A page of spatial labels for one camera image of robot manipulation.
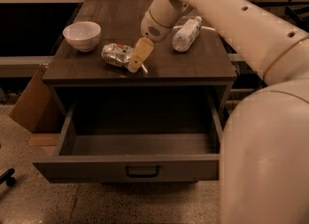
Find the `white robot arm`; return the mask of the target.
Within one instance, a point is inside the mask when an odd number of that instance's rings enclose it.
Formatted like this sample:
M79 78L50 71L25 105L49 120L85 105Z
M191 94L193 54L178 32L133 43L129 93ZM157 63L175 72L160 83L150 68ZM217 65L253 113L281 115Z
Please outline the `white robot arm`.
M223 130L220 224L309 224L307 32L246 0L154 0L130 71L189 9L266 83L237 105Z

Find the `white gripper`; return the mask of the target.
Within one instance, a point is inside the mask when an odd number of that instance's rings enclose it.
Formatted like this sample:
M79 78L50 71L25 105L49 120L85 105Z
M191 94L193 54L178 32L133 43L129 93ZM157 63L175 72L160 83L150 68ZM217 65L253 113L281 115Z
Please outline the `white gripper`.
M127 65L130 72L137 72L154 50L154 42L163 41L171 32L174 21L169 14L147 10L141 22L143 38L136 43Z

